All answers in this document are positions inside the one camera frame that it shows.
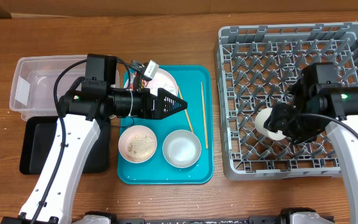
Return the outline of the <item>red snack wrapper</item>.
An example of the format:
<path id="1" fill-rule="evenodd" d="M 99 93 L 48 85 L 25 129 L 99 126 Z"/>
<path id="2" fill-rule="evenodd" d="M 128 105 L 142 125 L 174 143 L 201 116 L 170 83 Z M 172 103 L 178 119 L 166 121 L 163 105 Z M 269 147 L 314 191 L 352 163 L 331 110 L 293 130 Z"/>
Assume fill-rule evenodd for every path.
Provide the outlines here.
<path id="1" fill-rule="evenodd" d="M 130 84 L 130 90 L 134 89 L 134 79 L 137 76 L 137 72 L 131 73 L 131 84 Z"/>

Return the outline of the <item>white cup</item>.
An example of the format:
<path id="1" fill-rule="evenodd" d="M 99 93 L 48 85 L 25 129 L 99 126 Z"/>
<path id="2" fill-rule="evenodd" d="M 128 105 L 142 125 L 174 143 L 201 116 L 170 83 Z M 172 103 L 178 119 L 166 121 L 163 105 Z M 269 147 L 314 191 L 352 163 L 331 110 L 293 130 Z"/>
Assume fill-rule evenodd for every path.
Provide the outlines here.
<path id="1" fill-rule="evenodd" d="M 283 135 L 283 133 L 281 131 L 272 132 L 267 129 L 265 122 L 269 119 L 271 112 L 272 112 L 272 108 L 266 108 L 266 109 L 263 109 L 260 112 L 258 112 L 258 114 L 255 118 L 256 130 L 260 134 L 262 134 L 274 141 L 279 141 L 279 140 L 285 139 L 286 136 Z"/>

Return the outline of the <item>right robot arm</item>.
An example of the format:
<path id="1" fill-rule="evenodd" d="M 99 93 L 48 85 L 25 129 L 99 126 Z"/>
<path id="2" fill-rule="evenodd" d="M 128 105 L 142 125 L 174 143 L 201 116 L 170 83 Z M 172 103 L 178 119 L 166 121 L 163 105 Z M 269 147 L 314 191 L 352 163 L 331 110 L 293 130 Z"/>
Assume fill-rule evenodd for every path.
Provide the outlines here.
<path id="1" fill-rule="evenodd" d="M 288 87 L 291 104 L 277 103 L 257 115 L 257 130 L 292 144 L 325 133 L 336 153 L 346 187 L 351 223 L 358 223 L 358 86 L 343 87 L 333 63 L 314 63 Z"/>

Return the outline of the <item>pink bowl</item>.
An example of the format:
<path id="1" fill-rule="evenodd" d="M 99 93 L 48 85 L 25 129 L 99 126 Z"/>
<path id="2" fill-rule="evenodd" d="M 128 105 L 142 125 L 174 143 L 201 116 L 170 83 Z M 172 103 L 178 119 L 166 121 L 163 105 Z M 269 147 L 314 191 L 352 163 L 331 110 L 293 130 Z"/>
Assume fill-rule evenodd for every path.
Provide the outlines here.
<path id="1" fill-rule="evenodd" d="M 148 127 L 142 125 L 127 128 L 118 141 L 121 156 L 131 163 L 149 160 L 157 150 L 157 137 Z"/>

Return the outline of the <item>white round plate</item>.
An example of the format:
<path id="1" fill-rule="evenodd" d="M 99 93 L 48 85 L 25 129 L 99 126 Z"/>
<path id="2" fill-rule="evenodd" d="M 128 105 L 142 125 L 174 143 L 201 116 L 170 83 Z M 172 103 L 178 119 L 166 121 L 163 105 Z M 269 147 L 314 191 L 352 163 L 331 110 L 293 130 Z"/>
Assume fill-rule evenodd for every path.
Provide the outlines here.
<path id="1" fill-rule="evenodd" d="M 178 87 L 175 79 L 170 73 L 161 68 L 155 72 L 151 81 L 142 80 L 142 87 L 148 88 L 150 93 L 155 96 L 158 95 L 159 88 L 163 88 L 175 96 L 178 94 Z"/>

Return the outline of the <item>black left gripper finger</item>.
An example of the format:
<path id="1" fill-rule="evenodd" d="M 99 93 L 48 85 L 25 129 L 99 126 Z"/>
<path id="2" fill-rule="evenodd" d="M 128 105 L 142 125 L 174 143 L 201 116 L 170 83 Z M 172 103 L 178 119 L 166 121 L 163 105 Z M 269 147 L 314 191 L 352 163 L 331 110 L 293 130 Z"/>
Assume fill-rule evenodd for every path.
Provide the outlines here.
<path id="1" fill-rule="evenodd" d="M 158 95 L 157 95 L 157 103 L 178 103 L 178 104 L 183 104 L 183 100 L 179 97 L 177 97 L 176 95 L 170 93 L 169 91 L 167 91 L 164 88 L 159 88 L 157 91 Z"/>
<path id="2" fill-rule="evenodd" d="M 162 99 L 158 101 L 158 118 L 164 119 L 187 109 L 188 103 L 183 100 Z"/>

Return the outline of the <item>grey bowl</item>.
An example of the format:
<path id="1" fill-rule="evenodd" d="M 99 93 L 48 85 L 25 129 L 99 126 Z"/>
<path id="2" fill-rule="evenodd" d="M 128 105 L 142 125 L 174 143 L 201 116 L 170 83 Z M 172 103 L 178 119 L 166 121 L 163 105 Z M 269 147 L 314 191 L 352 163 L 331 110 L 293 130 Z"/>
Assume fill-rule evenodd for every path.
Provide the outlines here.
<path id="1" fill-rule="evenodd" d="M 196 164 L 201 157 L 201 143 L 191 131 L 179 129 L 171 132 L 163 142 L 165 160 L 173 167 L 184 169 Z"/>

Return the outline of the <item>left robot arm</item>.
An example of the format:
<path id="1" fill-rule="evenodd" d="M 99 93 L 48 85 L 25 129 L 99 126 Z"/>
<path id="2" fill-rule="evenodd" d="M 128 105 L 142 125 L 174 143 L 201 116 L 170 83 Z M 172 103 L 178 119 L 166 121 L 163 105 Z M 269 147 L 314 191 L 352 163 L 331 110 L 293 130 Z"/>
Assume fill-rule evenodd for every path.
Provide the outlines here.
<path id="1" fill-rule="evenodd" d="M 118 118 L 164 119 L 187 109 L 183 99 L 159 88 L 142 88 L 158 65 L 125 63 L 112 55 L 88 54 L 64 69 L 53 86 L 57 111 L 54 140 L 33 192 L 17 217 L 2 223 L 71 223 L 76 189 L 98 140 L 99 121 Z"/>

